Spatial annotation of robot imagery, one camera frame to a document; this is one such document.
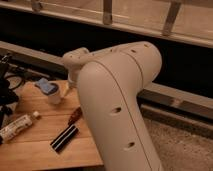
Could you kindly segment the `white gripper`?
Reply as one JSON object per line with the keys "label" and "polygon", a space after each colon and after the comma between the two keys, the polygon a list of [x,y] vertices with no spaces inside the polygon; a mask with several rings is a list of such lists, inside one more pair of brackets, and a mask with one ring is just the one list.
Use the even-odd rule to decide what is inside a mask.
{"label": "white gripper", "polygon": [[68,76],[69,87],[66,87],[64,89],[63,98],[66,97],[69,94],[69,92],[71,90],[70,88],[76,88],[77,87],[77,79],[78,79],[78,77],[74,77],[73,75]]}

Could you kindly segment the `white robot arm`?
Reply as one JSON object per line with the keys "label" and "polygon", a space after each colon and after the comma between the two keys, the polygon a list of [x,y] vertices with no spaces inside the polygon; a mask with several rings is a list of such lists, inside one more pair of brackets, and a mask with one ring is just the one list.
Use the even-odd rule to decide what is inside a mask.
{"label": "white robot arm", "polygon": [[106,171],[163,171],[137,104],[138,93],[161,70],[156,46],[142,41],[95,52],[79,48],[62,62]]}

